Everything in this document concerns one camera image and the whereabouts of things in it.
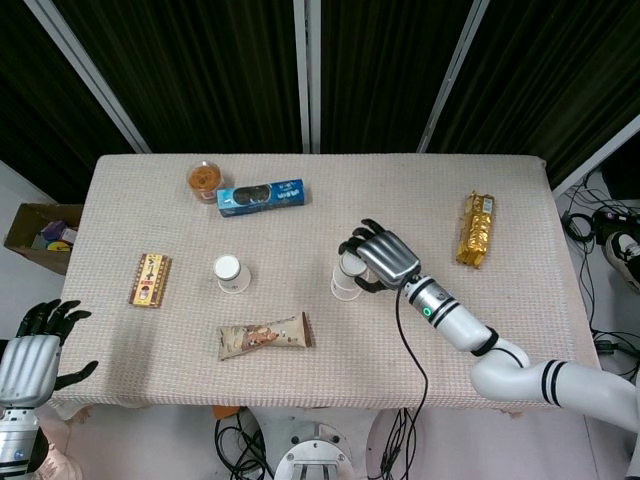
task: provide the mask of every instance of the metal frame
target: metal frame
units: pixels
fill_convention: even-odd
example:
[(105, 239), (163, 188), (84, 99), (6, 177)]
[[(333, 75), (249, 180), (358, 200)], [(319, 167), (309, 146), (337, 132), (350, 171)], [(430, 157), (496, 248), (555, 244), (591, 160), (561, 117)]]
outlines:
[(24, 0), (136, 153), (151, 149), (52, 0)]
[(293, 23), (296, 37), (296, 63), (298, 67), (298, 98), (300, 100), (300, 132), (302, 153), (311, 152), (309, 138), (309, 80), (307, 76), (307, 15), (305, 0), (293, 1)]
[(458, 38), (458, 43), (453, 51), (453, 55), (451, 56), (449, 68), (447, 68), (447, 72), (444, 75), (444, 79), (440, 85), (440, 90), (438, 91), (438, 96), (436, 97), (431, 113), (429, 114), (429, 119), (427, 120), (427, 125), (422, 133), (422, 139), (418, 144), (417, 153), (425, 153), (427, 151), (427, 147), (429, 146), (429, 142), (433, 136), (436, 124), (440, 119), (440, 114), (442, 113), (444, 105), (451, 94), (453, 85), (458, 78), (462, 64), (467, 57), (469, 47), (471, 47), (471, 43), (473, 42), (473, 38), (475, 37), (478, 27), (482, 22), (482, 18), (489, 6), (489, 2), (490, 0), (474, 0), (471, 8), (469, 9), (467, 20), (462, 27), (460, 38)]
[(640, 115), (637, 115), (618, 133), (591, 155), (582, 165), (576, 168), (560, 185), (553, 189), (553, 197), (559, 198), (564, 192), (575, 185), (582, 177), (600, 165), (606, 158), (620, 148), (627, 140), (640, 132)]
[(309, 71), (309, 123), (311, 153), (320, 153), (321, 121), (321, 66), (322, 66), (322, 0), (306, 0), (307, 60)]

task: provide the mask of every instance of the shoe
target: shoe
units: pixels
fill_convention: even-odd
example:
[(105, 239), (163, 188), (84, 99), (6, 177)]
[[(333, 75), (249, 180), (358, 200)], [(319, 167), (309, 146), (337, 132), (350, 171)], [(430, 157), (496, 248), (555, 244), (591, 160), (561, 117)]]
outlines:
[(640, 245), (626, 233), (616, 232), (607, 238), (604, 256), (620, 272), (633, 291), (640, 294)]

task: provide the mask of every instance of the robotic hand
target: robotic hand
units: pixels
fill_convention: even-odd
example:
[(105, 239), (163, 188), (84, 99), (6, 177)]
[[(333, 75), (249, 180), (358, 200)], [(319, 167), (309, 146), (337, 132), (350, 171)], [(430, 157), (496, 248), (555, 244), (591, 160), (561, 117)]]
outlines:
[[(356, 283), (372, 293), (401, 290), (457, 350), (478, 357), (470, 377), (481, 396), (498, 401), (547, 402), (639, 431), (640, 390), (632, 383), (609, 372), (559, 360), (531, 365), (521, 348), (485, 326), (433, 278), (420, 275), (420, 260), (395, 234), (373, 220), (362, 223), (369, 229), (356, 228), (340, 245), (339, 253), (358, 256), (379, 281), (357, 278)], [(640, 479), (640, 441), (628, 475)]]
[(78, 320), (90, 312), (70, 310), (80, 305), (60, 300), (36, 305), (20, 323), (0, 363), (0, 478), (22, 475), (39, 465), (30, 465), (39, 431), (34, 409), (43, 405), (54, 390), (78, 383), (98, 366), (88, 363), (82, 370), (58, 377), (60, 350)]

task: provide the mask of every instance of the black curtain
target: black curtain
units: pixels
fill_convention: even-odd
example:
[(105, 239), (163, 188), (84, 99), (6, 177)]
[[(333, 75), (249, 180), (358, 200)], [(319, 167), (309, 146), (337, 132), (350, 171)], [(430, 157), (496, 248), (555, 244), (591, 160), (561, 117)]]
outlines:
[(471, 0), (322, 0), (322, 153), (415, 152)]
[(154, 152), (300, 152), (291, 0), (55, 0)]
[(547, 160), (554, 187), (640, 113), (640, 2), (492, 0), (430, 152)]
[(98, 157), (131, 147), (22, 0), (0, 15), (0, 161), (82, 203)]

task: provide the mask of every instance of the floor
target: floor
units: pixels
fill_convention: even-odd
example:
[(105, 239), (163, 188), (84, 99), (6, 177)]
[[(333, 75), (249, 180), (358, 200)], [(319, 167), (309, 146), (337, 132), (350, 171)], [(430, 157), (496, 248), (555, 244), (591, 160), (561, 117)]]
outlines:
[[(559, 199), (560, 213), (568, 202)], [(577, 271), (581, 259), (575, 249), (572, 257)], [(640, 334), (632, 315), (640, 311), (640, 297), (619, 281), (599, 250), (591, 257), (598, 292), (594, 325)], [(625, 366), (617, 357), (603, 365), (613, 371)], [(392, 419), (391, 412), (382, 415), (369, 438), (371, 475)], [(178, 406), (97, 406), (82, 424), (45, 422), (58, 448), (91, 480), (228, 478), (213, 450), (213, 425), (208, 407)], [(422, 456), (412, 470), (419, 479), (622, 479), (634, 441), (616, 427), (561, 410), (512, 418), (495, 411), (429, 409), (419, 429)]]

